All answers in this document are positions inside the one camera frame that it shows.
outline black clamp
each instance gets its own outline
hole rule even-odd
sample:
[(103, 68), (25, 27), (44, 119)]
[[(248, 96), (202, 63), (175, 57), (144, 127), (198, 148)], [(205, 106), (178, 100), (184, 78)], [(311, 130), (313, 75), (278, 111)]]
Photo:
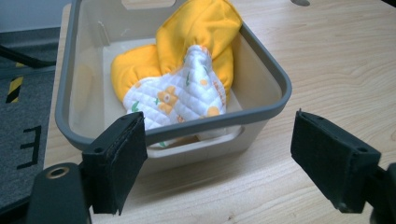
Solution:
[(27, 223), (91, 223), (121, 213), (147, 159), (143, 113), (116, 120), (82, 152), (82, 163), (51, 166), (35, 179)]
[(381, 153), (330, 121), (297, 112), (291, 156), (342, 213), (361, 213), (365, 202), (372, 223), (396, 222), (396, 163), (385, 171)]

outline wooden surface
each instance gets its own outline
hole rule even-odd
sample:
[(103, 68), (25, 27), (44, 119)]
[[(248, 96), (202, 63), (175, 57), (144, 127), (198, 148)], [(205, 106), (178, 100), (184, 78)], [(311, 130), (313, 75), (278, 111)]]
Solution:
[[(293, 94), (244, 153), (138, 178), (122, 216), (94, 223), (368, 223), (334, 210), (290, 156), (299, 108), (333, 121), (396, 161), (396, 9), (379, 0), (233, 0), (290, 76)], [(46, 166), (80, 161), (53, 118), (69, 7), (64, 10)]]

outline quilted fabric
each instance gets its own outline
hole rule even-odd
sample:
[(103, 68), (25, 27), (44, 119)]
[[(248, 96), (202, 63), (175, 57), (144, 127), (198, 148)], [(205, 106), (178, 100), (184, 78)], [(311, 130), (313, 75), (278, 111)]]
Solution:
[(136, 82), (126, 93), (123, 105), (127, 113), (144, 111), (148, 130), (224, 114), (226, 94), (207, 49), (193, 45), (176, 72)]

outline screw hole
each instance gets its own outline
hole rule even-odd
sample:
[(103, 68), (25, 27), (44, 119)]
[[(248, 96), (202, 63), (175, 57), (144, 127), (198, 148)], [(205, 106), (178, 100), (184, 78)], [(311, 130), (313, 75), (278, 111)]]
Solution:
[(309, 7), (311, 5), (308, 0), (291, 0), (291, 2), (300, 7)]
[(364, 147), (358, 147), (359, 152), (368, 152), (367, 148)]
[(65, 166), (55, 168), (47, 173), (47, 178), (48, 179), (56, 179), (56, 178), (62, 177), (64, 175), (66, 175), (67, 173), (69, 173), (69, 170), (70, 169)]
[(104, 149), (102, 149), (101, 147), (97, 147), (96, 149), (93, 150), (94, 153), (101, 153), (103, 151)]

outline stuffed fabric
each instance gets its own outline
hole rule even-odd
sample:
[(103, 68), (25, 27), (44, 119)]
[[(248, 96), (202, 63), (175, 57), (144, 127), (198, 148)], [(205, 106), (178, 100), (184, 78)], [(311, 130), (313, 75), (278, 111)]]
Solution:
[(158, 29), (156, 45), (114, 59), (111, 80), (127, 113), (143, 111), (146, 130), (224, 114), (233, 84), (231, 42), (241, 25), (226, 0), (183, 4)]

